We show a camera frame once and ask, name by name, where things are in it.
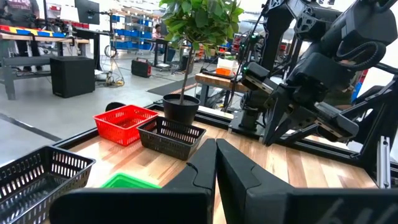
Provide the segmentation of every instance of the wooden tabletop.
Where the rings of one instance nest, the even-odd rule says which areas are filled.
[[[231,80],[228,80],[226,78],[214,77],[212,75],[205,75],[202,73],[196,74],[195,80],[198,83],[201,83],[204,85],[209,85],[209,86],[215,86],[215,87],[222,88],[225,90],[232,90],[232,86],[233,86]],[[235,91],[238,93],[245,93],[248,90],[249,89],[246,86],[242,85],[242,83],[238,83],[235,88]]]
[[[0,33],[0,40],[33,40],[32,36],[29,35],[12,35],[12,34],[4,34]],[[35,37],[36,41],[48,41],[48,42],[65,42],[65,43],[72,43],[71,39],[68,38],[61,38],[61,37]],[[89,44],[89,40],[85,39],[75,39],[76,42],[79,44]]]
[[[276,144],[265,147],[253,139],[229,134],[226,130],[207,124],[194,122],[193,125],[206,129],[206,134],[200,144],[208,138],[223,138],[261,167],[294,187],[376,187],[365,170],[361,168]],[[186,163],[186,161],[146,149],[140,141],[123,147],[99,136],[74,147],[71,151],[96,159],[87,187],[100,187],[118,172],[164,186],[181,172]],[[214,224],[226,223],[218,185],[216,185],[215,197]]]

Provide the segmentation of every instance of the black flower pot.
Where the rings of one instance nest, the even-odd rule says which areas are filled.
[[[184,95],[184,102],[180,105],[180,94],[163,96],[164,116],[167,119],[191,125],[199,109],[200,100]]]

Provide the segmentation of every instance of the red bin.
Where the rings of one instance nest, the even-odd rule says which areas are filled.
[[[137,127],[156,118],[158,113],[127,105],[94,116],[101,137],[128,146],[140,139]]]

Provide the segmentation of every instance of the black basket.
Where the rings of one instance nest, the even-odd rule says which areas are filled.
[[[0,224],[43,223],[57,197],[87,184],[94,163],[45,146],[0,167]]]
[[[138,127],[144,147],[181,160],[187,160],[206,130],[157,117]]]

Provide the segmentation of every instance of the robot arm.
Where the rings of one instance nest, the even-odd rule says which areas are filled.
[[[265,74],[272,70],[272,66],[268,66],[271,59],[273,64],[272,57],[263,57],[268,58],[268,62],[262,61],[263,68],[252,64],[246,70],[244,85],[251,90],[271,92],[264,103],[269,112],[264,144],[271,145],[288,130],[305,128],[313,123],[319,124],[319,132],[331,141],[344,141],[356,135],[358,126],[322,101],[330,90],[344,91],[349,88],[355,71],[379,63],[386,46],[396,40],[395,17],[391,10],[381,10],[391,6],[391,2],[396,0],[379,4],[375,1],[356,1],[337,16],[335,11],[324,10],[314,1],[268,1],[264,14],[266,27],[272,27],[274,12],[289,12],[287,20],[291,21],[293,17],[297,20],[297,37],[311,41],[312,45],[301,56],[286,83],[277,88],[270,89],[269,85],[264,84],[267,80]],[[278,44],[271,46],[269,41],[280,40],[281,36],[277,35],[273,36],[269,30],[265,52],[270,55],[275,55],[271,54],[272,47],[277,50]],[[343,60],[354,63],[343,63]]]

